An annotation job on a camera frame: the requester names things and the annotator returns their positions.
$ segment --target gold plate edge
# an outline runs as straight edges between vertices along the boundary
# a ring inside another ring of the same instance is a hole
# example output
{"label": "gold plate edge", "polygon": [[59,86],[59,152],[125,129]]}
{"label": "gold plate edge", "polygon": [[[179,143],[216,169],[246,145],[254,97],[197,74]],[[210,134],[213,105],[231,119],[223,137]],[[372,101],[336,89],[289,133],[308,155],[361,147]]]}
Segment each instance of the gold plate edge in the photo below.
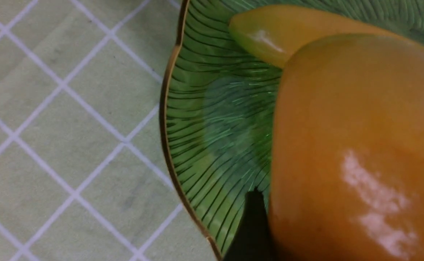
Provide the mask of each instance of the gold plate edge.
{"label": "gold plate edge", "polygon": [[182,41],[184,37],[184,25],[186,23],[186,16],[188,13],[190,0],[183,0],[180,7],[178,26],[177,26],[177,39],[175,42],[175,46],[173,48],[172,54],[168,61],[167,67],[165,69],[164,79],[162,81],[162,90],[160,92],[160,104],[159,104],[159,124],[160,124],[160,139],[162,142],[162,150],[164,152],[165,162],[167,164],[168,172],[170,174],[170,178],[172,179],[175,190],[184,206],[187,210],[190,217],[193,219],[194,223],[199,227],[202,235],[212,246],[212,250],[215,254],[215,257],[218,261],[222,260],[222,254],[220,253],[217,243],[210,235],[209,231],[202,222],[197,218],[196,213],[194,212],[189,200],[186,198],[184,191],[181,188],[181,185],[177,178],[177,173],[175,171],[175,167],[173,165],[172,155],[170,154],[170,146],[168,143],[167,137],[167,97],[168,90],[170,87],[170,79],[172,78],[173,68],[175,67],[176,60],[180,53],[182,47]]}

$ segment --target green plate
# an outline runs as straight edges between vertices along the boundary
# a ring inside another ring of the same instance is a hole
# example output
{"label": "green plate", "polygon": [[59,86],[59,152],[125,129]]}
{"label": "green plate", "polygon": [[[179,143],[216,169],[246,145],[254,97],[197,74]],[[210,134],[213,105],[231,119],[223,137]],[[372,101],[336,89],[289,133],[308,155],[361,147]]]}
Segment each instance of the green plate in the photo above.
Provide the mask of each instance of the green plate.
{"label": "green plate", "polygon": [[424,0],[184,0],[164,76],[160,129],[175,188],[220,259],[255,186],[268,205],[273,108],[281,70],[228,33],[240,12],[270,4],[316,8],[424,44]]}

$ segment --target white grid lines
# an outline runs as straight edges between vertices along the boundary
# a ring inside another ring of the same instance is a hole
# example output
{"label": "white grid lines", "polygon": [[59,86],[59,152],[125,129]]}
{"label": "white grid lines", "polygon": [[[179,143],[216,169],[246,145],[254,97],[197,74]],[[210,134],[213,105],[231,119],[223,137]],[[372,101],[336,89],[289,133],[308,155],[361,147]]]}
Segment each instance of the white grid lines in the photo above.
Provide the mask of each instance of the white grid lines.
{"label": "white grid lines", "polygon": [[[23,248],[23,245],[20,243],[20,241],[15,238],[1,223],[0,223],[0,233],[2,236],[5,237],[13,246],[15,246],[18,249]],[[28,257],[30,261],[39,261],[39,259],[34,256],[30,251],[26,250],[24,251],[24,255]]]}
{"label": "white grid lines", "polygon": [[168,1],[170,2],[170,4],[173,7],[177,8],[178,10],[181,8],[181,5],[178,2],[176,2],[175,0],[168,0]]}
{"label": "white grid lines", "polygon": [[[93,109],[88,103],[86,103],[83,98],[81,98],[73,89],[68,87],[68,83],[89,63],[89,61],[96,56],[96,54],[109,42],[109,40],[114,40],[122,50],[124,50],[130,57],[132,57],[140,66],[146,70],[156,81],[161,82],[162,78],[152,70],[151,67],[147,65],[139,56],[137,56],[124,42],[122,42],[117,36],[116,32],[121,28],[124,23],[129,21],[134,17],[139,11],[141,11],[150,0],[144,0],[141,5],[139,5],[135,10],[133,10],[128,16],[126,16],[121,22],[119,22],[112,30],[109,30],[101,21],[99,21],[84,5],[82,5],[78,0],[70,0],[82,13],[84,13],[88,18],[91,19],[96,25],[101,28],[106,33],[106,36],[88,53],[88,55],[74,68],[71,73],[66,76],[65,79],[60,79],[59,76],[54,73],[51,68],[49,68],[33,51],[31,51],[23,42],[14,34],[10,32],[10,29],[13,28],[33,7],[38,3],[39,0],[32,0],[15,18],[13,18],[7,25],[0,23],[0,39],[3,36],[7,36],[10,40],[15,43],[32,61],[35,62],[48,76],[50,76],[57,84],[58,87],[48,96],[43,102],[30,114],[30,116],[16,129],[12,131],[2,120],[0,119],[0,129],[2,129],[8,138],[0,145],[0,155],[5,151],[5,149],[12,143],[16,142],[20,147],[25,150],[25,152],[43,169],[45,170],[57,183],[59,183],[68,193],[69,197],[63,202],[63,204],[58,207],[58,209],[51,215],[51,217],[43,224],[43,226],[38,229],[38,231],[22,245],[5,227],[0,223],[0,233],[8,239],[16,248],[18,248],[17,253],[10,259],[10,261],[17,261],[20,256],[24,255],[30,259],[30,261],[39,261],[39,259],[34,256],[29,248],[33,243],[35,243],[47,230],[48,228],[56,221],[59,216],[71,205],[75,200],[80,203],[86,210],[88,210],[96,220],[101,223],[107,230],[109,230],[126,248],[128,248],[133,256],[130,261],[148,261],[144,256],[144,251],[154,242],[154,240],[163,232],[163,230],[170,224],[170,222],[176,217],[176,215],[182,210],[182,205],[178,205],[172,213],[164,220],[164,222],[159,226],[159,228],[151,235],[151,237],[141,246],[140,249],[135,248],[117,229],[107,221],[89,202],[87,202],[83,197],[80,196],[80,193],[94,180],[94,178],[102,172],[104,167],[106,167],[124,148],[127,147],[131,152],[133,152],[144,164],[146,164],[156,175],[158,175],[166,185],[171,189],[173,188],[172,182],[169,177],[165,175],[159,168],[154,165],[146,156],[144,156],[133,144],[131,140],[133,137],[138,134],[141,129],[149,122],[149,120],[157,113],[159,110],[159,105],[157,104],[154,109],[152,109],[149,114],[133,129],[133,131],[126,137],[122,136],[117,129],[109,124],[95,109]],[[31,122],[38,117],[38,115],[53,101],[53,99],[61,92],[65,91],[68,93],[76,102],[78,102],[91,116],[93,116],[101,125],[103,125],[109,132],[111,132],[115,137],[117,137],[120,143],[114,150],[100,163],[100,165],[84,180],[80,186],[73,190],[70,185],[66,183],[63,178],[61,178],[58,173],[56,173],[26,142],[20,138],[21,132],[25,130]]]}

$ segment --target leaf-shaped plate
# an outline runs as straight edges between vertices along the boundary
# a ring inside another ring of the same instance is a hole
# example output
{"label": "leaf-shaped plate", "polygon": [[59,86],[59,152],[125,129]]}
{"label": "leaf-shaped plate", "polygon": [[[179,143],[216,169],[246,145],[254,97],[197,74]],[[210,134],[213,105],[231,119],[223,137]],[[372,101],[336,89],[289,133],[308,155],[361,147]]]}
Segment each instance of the leaf-shaped plate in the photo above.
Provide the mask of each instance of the leaf-shaped plate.
{"label": "leaf-shaped plate", "polygon": [[160,129],[167,166],[220,259],[255,186],[268,204],[273,108],[280,69],[228,33],[236,14],[270,4],[316,8],[424,44],[424,0],[184,0],[164,76]]}

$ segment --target checkered pattern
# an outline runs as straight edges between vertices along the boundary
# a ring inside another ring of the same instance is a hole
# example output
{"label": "checkered pattern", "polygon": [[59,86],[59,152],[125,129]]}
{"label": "checkered pattern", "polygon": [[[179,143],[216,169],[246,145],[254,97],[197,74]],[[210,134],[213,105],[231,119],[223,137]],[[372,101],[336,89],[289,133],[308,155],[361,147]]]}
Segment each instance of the checkered pattern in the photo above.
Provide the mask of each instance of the checkered pattern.
{"label": "checkered pattern", "polygon": [[[145,155],[143,155],[138,148],[136,148],[131,140],[138,134],[141,129],[147,124],[147,122],[158,112],[159,105],[157,104],[147,114],[147,116],[129,133],[129,135],[122,135],[113,125],[109,124],[104,117],[102,117],[94,108],[92,108],[77,92],[68,87],[68,83],[74,79],[75,76],[91,61],[92,58],[109,42],[113,40],[117,45],[126,52],[134,61],[136,61],[147,73],[149,73],[156,81],[161,82],[162,78],[156,72],[154,72],[145,61],[143,61],[136,53],[134,53],[123,41],[121,41],[116,32],[131,18],[137,15],[150,0],[144,0],[135,10],[133,10],[128,16],[120,21],[114,28],[107,28],[96,16],[94,16],[88,8],[86,8],[78,0],[69,0],[77,9],[84,13],[89,20],[96,24],[101,30],[104,31],[106,36],[86,55],[86,57],[71,71],[64,79],[61,79],[48,65],[46,65],[33,51],[31,51],[16,35],[11,33],[11,29],[16,25],[25,15],[33,9],[33,7],[39,2],[39,0],[32,0],[15,18],[13,18],[8,24],[3,25],[0,22],[0,40],[4,37],[9,38],[18,48],[20,48],[37,66],[39,66],[48,76],[50,76],[56,83],[57,88],[46,97],[42,103],[33,111],[32,114],[18,127],[16,130],[10,129],[1,119],[0,128],[8,135],[8,138],[0,145],[0,155],[13,143],[18,144],[45,172],[52,177],[70,196],[63,202],[61,206],[51,215],[44,225],[38,229],[38,231],[25,243],[22,244],[10,231],[8,231],[0,223],[0,233],[10,243],[15,246],[18,251],[10,259],[10,261],[17,261],[22,256],[25,256],[30,261],[40,261],[37,256],[31,253],[29,248],[37,242],[41,236],[48,230],[48,228],[56,221],[59,216],[71,205],[73,202],[79,203],[94,218],[96,218],[103,227],[105,227],[113,236],[120,241],[127,249],[132,252],[132,258],[129,261],[148,261],[144,255],[144,251],[154,242],[154,240],[164,231],[169,223],[177,216],[182,210],[181,205],[177,207],[168,215],[168,217],[161,223],[158,229],[149,237],[149,239],[142,244],[139,248],[136,248],[132,243],[106,219],[102,216],[87,200],[80,196],[80,193],[101,173],[101,171],[121,152],[124,148],[127,148],[134,153],[144,164],[147,165],[156,175],[159,176],[164,183],[173,189],[170,178],[163,173],[157,166],[155,166]],[[178,3],[173,0],[169,0],[170,4],[179,8]],[[55,99],[58,94],[65,92],[68,96],[71,96],[86,112],[91,114],[106,130],[114,135],[119,140],[119,144],[114,150],[107,155],[107,157],[99,164],[98,167],[84,180],[76,189],[73,189],[68,183],[60,177],[52,167],[43,160],[23,139],[20,134],[35,120],[38,115]]]}

